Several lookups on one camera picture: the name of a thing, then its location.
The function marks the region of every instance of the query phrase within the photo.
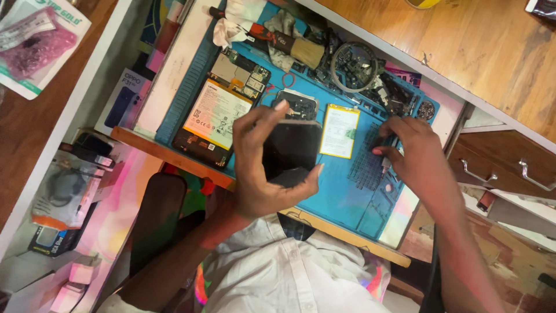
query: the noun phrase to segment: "pink plastic bag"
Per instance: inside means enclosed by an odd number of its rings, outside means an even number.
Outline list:
[[[14,80],[23,80],[75,46],[77,36],[46,7],[0,31],[0,57]]]

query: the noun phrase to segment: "white shirt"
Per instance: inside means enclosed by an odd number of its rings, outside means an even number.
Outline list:
[[[388,313],[370,293],[384,293],[387,264],[377,266],[355,246],[318,230],[306,241],[286,238],[275,214],[235,233],[203,265],[212,281],[206,313]],[[144,311],[112,295],[98,312]]]

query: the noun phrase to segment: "fingernail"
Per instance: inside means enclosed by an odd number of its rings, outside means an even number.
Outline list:
[[[280,101],[280,103],[278,103],[278,104],[274,107],[274,110],[280,111],[280,110],[282,110],[282,109],[284,108],[284,106],[286,106],[286,104],[287,104],[286,100],[282,100],[282,101]]]
[[[320,176],[320,173],[322,172],[322,169],[323,169],[323,168],[324,168],[324,163],[321,163],[321,164],[320,164],[320,169],[319,169],[319,176]]]

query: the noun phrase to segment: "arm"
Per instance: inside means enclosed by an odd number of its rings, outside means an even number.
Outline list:
[[[123,301],[141,310],[161,311],[218,244],[254,219],[290,208],[319,190],[322,165],[293,188],[266,181],[262,145],[288,109],[284,100],[274,109],[257,107],[234,122],[234,199],[134,276],[120,292]]]
[[[442,277],[442,298],[447,312],[503,313],[502,301],[474,241],[465,217],[465,202],[440,139],[425,122],[391,118],[380,135],[395,132],[404,145],[404,156],[393,147],[381,146],[393,170],[425,204],[436,223]]]

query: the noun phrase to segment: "hand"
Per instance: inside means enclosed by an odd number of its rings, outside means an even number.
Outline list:
[[[245,218],[255,219],[293,207],[319,191],[323,164],[315,166],[303,182],[292,188],[266,181],[262,145],[289,108],[282,100],[274,108],[256,107],[234,122],[236,211]]]
[[[414,118],[393,117],[380,126],[379,135],[387,137],[392,132],[400,138],[404,155],[392,146],[374,148],[373,153],[390,159],[394,172],[432,211],[431,215],[448,211],[445,208],[454,202],[459,203],[450,207],[464,206],[454,173],[442,151],[440,138],[430,125]]]

